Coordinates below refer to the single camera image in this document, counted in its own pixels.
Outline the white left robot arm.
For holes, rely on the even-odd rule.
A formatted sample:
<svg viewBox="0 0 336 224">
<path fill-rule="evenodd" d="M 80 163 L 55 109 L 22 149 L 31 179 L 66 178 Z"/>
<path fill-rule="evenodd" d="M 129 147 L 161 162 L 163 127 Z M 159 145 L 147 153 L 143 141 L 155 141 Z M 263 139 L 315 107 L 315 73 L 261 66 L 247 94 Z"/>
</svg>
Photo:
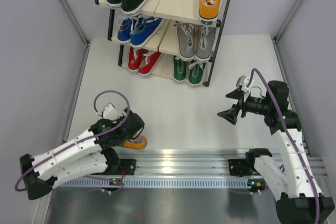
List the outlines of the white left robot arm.
<svg viewBox="0 0 336 224">
<path fill-rule="evenodd" d="M 29 200 L 87 175 L 122 174 L 125 167 L 115 147 L 142 150 L 146 139 L 141 117 L 133 112 L 115 119 L 101 118 L 75 139 L 43 154 L 20 157 L 20 171 Z"/>
</svg>

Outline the green sneaker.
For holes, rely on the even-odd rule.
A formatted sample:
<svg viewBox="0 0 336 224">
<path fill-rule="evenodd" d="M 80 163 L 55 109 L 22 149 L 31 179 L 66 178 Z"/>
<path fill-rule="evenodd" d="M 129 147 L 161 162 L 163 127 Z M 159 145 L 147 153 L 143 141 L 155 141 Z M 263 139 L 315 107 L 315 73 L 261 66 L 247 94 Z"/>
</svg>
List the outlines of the green sneaker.
<svg viewBox="0 0 336 224">
<path fill-rule="evenodd" d="M 173 78 L 177 82 L 184 82 L 187 74 L 187 62 L 180 57 L 173 58 Z"/>
<path fill-rule="evenodd" d="M 189 84 L 192 86 L 199 85 L 203 80 L 206 63 L 197 60 L 192 60 L 188 68 L 190 70 L 188 75 Z"/>
</svg>

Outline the red sneaker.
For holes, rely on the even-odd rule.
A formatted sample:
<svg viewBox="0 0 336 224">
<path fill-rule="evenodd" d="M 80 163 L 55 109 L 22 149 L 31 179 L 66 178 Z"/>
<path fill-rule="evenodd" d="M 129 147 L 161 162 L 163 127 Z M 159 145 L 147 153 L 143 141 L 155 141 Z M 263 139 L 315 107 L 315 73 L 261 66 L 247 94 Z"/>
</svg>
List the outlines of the red sneaker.
<svg viewBox="0 0 336 224">
<path fill-rule="evenodd" d="M 139 66 L 140 75 L 150 75 L 160 57 L 161 53 L 159 51 L 148 50 L 145 52 Z"/>
<path fill-rule="evenodd" d="M 144 49 L 142 48 L 130 48 L 128 68 L 132 72 L 137 72 L 142 62 Z"/>
</svg>

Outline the blue sneaker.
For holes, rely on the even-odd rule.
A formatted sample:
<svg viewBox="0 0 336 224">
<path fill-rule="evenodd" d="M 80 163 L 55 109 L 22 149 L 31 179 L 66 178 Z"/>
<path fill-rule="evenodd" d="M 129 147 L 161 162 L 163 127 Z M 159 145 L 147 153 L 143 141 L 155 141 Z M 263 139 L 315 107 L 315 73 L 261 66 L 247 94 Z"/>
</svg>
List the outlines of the blue sneaker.
<svg viewBox="0 0 336 224">
<path fill-rule="evenodd" d="M 164 24 L 163 18 L 148 17 L 130 32 L 130 44 L 133 48 L 142 48 Z"/>
<path fill-rule="evenodd" d="M 139 24 L 138 16 L 119 16 L 117 23 L 120 26 L 117 32 L 118 42 L 120 44 L 129 43 L 131 40 L 130 33 L 136 29 Z"/>
</svg>

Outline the grey sneaker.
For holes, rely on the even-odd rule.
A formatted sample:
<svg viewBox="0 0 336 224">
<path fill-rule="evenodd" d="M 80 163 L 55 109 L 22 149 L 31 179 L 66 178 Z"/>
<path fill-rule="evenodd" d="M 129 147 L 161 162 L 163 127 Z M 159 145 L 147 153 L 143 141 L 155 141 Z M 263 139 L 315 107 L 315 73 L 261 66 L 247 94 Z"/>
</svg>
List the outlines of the grey sneaker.
<svg viewBox="0 0 336 224">
<path fill-rule="evenodd" d="M 195 57 L 197 61 L 208 61 L 212 55 L 213 43 L 215 41 L 216 28 L 199 26 L 197 32 L 197 46 Z"/>
<path fill-rule="evenodd" d="M 179 45 L 180 58 L 183 61 L 191 61 L 195 54 L 195 25 L 191 23 L 179 22 L 176 35 Z"/>
</svg>

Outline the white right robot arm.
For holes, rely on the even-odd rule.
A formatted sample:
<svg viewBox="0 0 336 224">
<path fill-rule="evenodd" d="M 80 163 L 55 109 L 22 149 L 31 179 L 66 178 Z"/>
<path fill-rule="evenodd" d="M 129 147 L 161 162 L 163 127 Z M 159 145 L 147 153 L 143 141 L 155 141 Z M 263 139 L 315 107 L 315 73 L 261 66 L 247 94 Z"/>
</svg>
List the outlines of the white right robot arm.
<svg viewBox="0 0 336 224">
<path fill-rule="evenodd" d="M 245 167 L 253 175 L 260 174 L 271 190 L 276 213 L 281 223 L 323 223 L 335 209 L 311 170 L 302 140 L 302 127 L 296 112 L 288 108 L 289 88 L 283 81 L 267 83 L 264 97 L 251 96 L 253 81 L 241 76 L 236 89 L 227 98 L 237 103 L 217 115 L 235 125 L 247 113 L 262 115 L 281 154 L 282 166 L 275 162 L 267 148 L 246 152 Z"/>
</svg>

